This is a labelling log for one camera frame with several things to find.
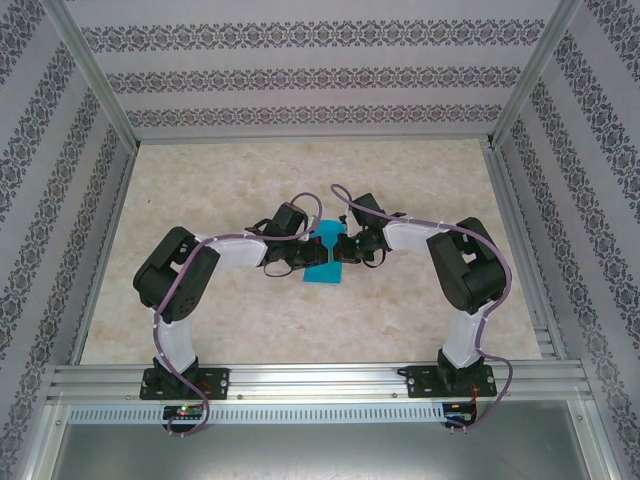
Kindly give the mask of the blue square paper sheet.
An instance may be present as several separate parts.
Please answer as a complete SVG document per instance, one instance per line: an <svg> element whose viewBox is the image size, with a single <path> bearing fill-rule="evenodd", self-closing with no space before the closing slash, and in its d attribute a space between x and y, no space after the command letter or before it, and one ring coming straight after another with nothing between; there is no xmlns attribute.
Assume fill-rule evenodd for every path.
<svg viewBox="0 0 640 480"><path fill-rule="evenodd" d="M328 262L322 265L306 267L303 281L306 283L340 284L342 264L334 259L333 248L337 245L338 235L345 233L345 226L337 220L321 220L318 229L311 238L320 238L327 249Z"/></svg>

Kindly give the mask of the aluminium frame cross bar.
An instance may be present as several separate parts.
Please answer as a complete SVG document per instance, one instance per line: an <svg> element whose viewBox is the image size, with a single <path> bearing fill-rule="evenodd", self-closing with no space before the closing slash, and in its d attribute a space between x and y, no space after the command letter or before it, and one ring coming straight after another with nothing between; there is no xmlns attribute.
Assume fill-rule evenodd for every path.
<svg viewBox="0 0 640 480"><path fill-rule="evenodd" d="M276 135L276 136L220 136L194 138L150 138L141 140L141 146L244 144L244 143L317 143L317 142L404 142L404 141L463 141L477 140L481 145L491 144L488 134L424 134L424 135Z"/></svg>

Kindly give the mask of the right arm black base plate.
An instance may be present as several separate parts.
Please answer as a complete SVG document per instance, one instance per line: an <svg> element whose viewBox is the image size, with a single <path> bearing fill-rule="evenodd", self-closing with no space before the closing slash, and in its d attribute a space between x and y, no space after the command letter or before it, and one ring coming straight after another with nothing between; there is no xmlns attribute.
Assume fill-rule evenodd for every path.
<svg viewBox="0 0 640 480"><path fill-rule="evenodd" d="M496 397L497 387L489 365L476 368L445 369L439 365L418 365L399 369L406 378L410 398Z"/></svg>

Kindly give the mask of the grey metal sheet panel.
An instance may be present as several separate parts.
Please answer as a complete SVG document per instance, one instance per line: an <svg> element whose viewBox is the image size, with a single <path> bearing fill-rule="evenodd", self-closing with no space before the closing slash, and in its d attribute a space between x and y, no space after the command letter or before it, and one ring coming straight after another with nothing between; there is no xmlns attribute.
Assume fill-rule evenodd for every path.
<svg viewBox="0 0 640 480"><path fill-rule="evenodd" d="M277 423L234 405L184 439L115 406L66 407L42 434L29 480L623 480L588 401L502 404L450 433L412 407L361 422Z"/></svg>

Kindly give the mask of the aluminium mounting rail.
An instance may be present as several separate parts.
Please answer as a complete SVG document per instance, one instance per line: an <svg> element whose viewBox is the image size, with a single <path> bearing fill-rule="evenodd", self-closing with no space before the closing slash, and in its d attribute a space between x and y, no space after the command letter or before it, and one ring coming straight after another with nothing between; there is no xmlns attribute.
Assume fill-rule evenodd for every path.
<svg viewBox="0 0 640 480"><path fill-rule="evenodd" d="M591 399L579 360L515 360L513 373L493 362L505 400ZM408 402L400 363L229 365L229 403L325 404ZM46 400L53 404L138 403L144 365L71 365L54 369Z"/></svg>

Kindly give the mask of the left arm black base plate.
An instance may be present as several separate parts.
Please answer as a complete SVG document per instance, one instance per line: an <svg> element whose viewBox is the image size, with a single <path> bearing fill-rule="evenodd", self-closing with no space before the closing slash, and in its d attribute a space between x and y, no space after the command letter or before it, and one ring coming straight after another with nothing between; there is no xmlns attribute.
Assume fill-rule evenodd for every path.
<svg viewBox="0 0 640 480"><path fill-rule="evenodd" d="M205 368L185 372L186 379L208 400L226 400L230 371ZM200 395L174 374L156 368L144 370L139 398L142 400L199 400Z"/></svg>

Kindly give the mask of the aluminium table side rail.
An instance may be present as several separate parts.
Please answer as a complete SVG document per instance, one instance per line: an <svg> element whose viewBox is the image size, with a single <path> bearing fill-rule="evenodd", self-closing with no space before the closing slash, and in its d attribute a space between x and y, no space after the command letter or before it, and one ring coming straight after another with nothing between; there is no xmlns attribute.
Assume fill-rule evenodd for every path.
<svg viewBox="0 0 640 480"><path fill-rule="evenodd" d="M79 365L82 359L86 339L91 326L92 318L98 301L100 288L106 273L109 255L115 240L118 223L124 207L127 190L129 188L134 165L140 150L137 146L128 154L125 165L119 177L117 189L111 201L109 216L105 223L105 230L100 240L99 250L95 258L90 282L84 297L79 319L74 329L71 347L65 361L66 365Z"/></svg>
<svg viewBox="0 0 640 480"><path fill-rule="evenodd" d="M504 162L490 142L482 142L481 149L542 357L545 360L567 360L568 355Z"/></svg>

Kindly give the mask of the aluminium frame post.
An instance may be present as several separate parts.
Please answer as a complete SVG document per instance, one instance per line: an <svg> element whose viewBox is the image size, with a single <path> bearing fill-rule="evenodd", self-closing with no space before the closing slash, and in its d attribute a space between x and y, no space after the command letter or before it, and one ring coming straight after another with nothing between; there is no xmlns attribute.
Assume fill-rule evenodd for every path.
<svg viewBox="0 0 640 480"><path fill-rule="evenodd" d="M493 130L488 135L489 145L493 150L504 143L512 124L516 121L524 103L546 68L554 49L571 24L581 3L582 0L559 0L518 78L513 92L504 105Z"/></svg>
<svg viewBox="0 0 640 480"><path fill-rule="evenodd" d="M40 0L46 15L56 28L62 41L80 69L88 86L94 92L110 123L129 152L136 153L140 140L118 101L106 74L92 52L81 28L73 18L65 0Z"/></svg>

